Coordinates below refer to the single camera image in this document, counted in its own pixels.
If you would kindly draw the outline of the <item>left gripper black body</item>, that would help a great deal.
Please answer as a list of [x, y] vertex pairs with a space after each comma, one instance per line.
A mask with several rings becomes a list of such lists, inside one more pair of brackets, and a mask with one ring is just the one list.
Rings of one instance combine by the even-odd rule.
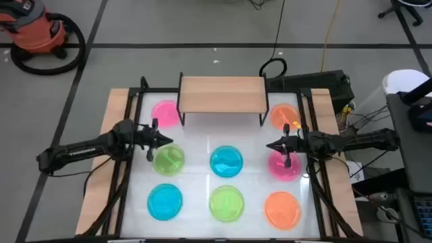
[[141, 149], [145, 146], [148, 147], [146, 153], [147, 161], [152, 161], [154, 158], [153, 152], [157, 147], [157, 132], [158, 132], [158, 119], [153, 118], [152, 124], [138, 124], [142, 129], [138, 131], [138, 145]]

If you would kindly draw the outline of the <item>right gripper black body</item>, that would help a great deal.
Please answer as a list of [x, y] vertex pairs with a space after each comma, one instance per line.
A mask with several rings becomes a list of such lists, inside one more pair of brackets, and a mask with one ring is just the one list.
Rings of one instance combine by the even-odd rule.
[[285, 168], [291, 168], [292, 162], [290, 158], [290, 153], [293, 152], [308, 152], [308, 143], [305, 139], [301, 139], [299, 136], [290, 136], [290, 125], [285, 124], [283, 126], [284, 138], [283, 138], [283, 150], [282, 153], [286, 156], [284, 163]]

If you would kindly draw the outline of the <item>orange translucent plastic plate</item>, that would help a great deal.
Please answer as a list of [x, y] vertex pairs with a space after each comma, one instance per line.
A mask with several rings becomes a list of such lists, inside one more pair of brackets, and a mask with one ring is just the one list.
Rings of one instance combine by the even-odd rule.
[[302, 217], [298, 200], [284, 191], [274, 192], [266, 198], [264, 213], [270, 225], [287, 231], [294, 229]]
[[283, 130], [288, 124], [290, 128], [301, 129], [300, 114], [293, 105], [278, 103], [271, 109], [271, 124], [278, 130]]

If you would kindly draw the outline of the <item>blue translucent plastic plate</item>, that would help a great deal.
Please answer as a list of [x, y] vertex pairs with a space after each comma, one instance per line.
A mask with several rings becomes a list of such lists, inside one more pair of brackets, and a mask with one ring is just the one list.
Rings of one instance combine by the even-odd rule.
[[210, 168], [217, 176], [232, 178], [243, 168], [242, 153], [234, 146], [219, 146], [210, 156]]
[[183, 196], [173, 184], [159, 184], [148, 194], [146, 205], [152, 218], [159, 221], [173, 219], [181, 210]]

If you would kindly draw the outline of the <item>wooden shelf black metal legs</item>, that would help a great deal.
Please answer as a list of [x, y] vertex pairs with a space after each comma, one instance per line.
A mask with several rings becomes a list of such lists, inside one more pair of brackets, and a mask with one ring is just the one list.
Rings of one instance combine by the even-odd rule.
[[180, 74], [176, 111], [182, 125], [187, 113], [254, 113], [263, 126], [269, 112], [267, 77], [185, 76]]

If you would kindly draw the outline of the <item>pink translucent plastic plate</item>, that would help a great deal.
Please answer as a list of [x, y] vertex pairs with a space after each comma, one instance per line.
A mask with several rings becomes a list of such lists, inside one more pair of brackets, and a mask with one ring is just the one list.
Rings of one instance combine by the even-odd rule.
[[160, 128], [170, 128], [180, 122], [176, 102], [173, 100], [162, 100], [156, 103], [152, 108], [151, 117], [158, 119]]
[[297, 180], [302, 172], [302, 163], [298, 158], [296, 153], [290, 153], [289, 155], [291, 166], [289, 168], [285, 167], [286, 156], [273, 151], [268, 158], [267, 165], [269, 173], [276, 179], [290, 182]]

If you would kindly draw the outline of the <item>green translucent plastic plate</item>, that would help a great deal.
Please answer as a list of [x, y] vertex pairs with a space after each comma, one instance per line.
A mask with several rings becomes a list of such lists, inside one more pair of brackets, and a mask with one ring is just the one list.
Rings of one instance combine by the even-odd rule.
[[185, 164], [183, 149], [177, 144], [168, 144], [156, 150], [153, 169], [164, 176], [179, 173]]
[[237, 221], [242, 216], [244, 207], [243, 194], [234, 186], [217, 187], [209, 197], [209, 210], [212, 216], [225, 223]]

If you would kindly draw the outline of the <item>black computer case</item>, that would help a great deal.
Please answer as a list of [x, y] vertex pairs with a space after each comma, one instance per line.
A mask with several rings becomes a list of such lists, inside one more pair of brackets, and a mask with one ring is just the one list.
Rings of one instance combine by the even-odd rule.
[[324, 88], [331, 95], [333, 108], [338, 112], [355, 96], [350, 79], [342, 70], [300, 74], [268, 79], [271, 88]]

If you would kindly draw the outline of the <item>grey side cart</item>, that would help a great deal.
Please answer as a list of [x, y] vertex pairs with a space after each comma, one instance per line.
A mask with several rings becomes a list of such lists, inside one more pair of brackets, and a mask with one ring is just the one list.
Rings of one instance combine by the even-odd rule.
[[386, 96], [411, 190], [432, 194], [432, 78]]

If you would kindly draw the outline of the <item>white round bin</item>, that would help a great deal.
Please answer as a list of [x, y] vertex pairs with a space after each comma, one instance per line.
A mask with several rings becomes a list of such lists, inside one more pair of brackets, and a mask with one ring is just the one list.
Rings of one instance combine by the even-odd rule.
[[429, 77], [417, 70], [396, 70], [387, 74], [378, 87], [355, 109], [357, 118], [350, 116], [350, 123], [358, 134], [382, 128], [393, 129], [392, 119], [386, 107], [386, 95], [409, 92], [427, 81]]

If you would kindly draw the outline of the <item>black keyboard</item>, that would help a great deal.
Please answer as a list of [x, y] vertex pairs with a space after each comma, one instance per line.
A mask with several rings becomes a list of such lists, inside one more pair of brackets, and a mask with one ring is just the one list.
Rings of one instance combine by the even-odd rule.
[[432, 237], [432, 197], [415, 196], [413, 202], [420, 228]]

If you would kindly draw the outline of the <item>black aluminium table frame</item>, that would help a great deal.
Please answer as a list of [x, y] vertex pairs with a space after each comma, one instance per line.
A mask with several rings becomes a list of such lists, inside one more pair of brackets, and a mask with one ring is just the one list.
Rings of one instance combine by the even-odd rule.
[[[112, 129], [113, 125], [122, 118], [131, 118], [137, 114], [138, 93], [131, 88], [113, 88], [109, 93], [101, 132]], [[313, 88], [310, 95], [302, 99], [311, 105], [315, 110], [317, 126], [326, 133], [336, 133], [337, 126], [333, 114], [333, 104], [329, 90], [324, 88]], [[316, 165], [316, 168], [323, 169], [327, 173], [329, 186], [327, 190], [331, 194], [335, 208], [340, 212], [346, 223], [358, 235], [363, 235], [358, 209], [355, 205], [354, 193], [351, 189], [348, 169], [344, 165], [344, 155], [335, 155], [328, 160], [324, 166]], [[86, 195], [84, 196], [80, 217], [76, 226], [76, 234], [86, 231], [91, 223], [96, 221], [97, 216], [102, 212], [103, 207], [109, 199], [109, 189], [113, 184], [116, 188], [120, 180], [115, 178], [114, 171], [119, 169], [121, 177], [124, 176], [126, 164], [106, 165], [96, 171], [90, 178]]]

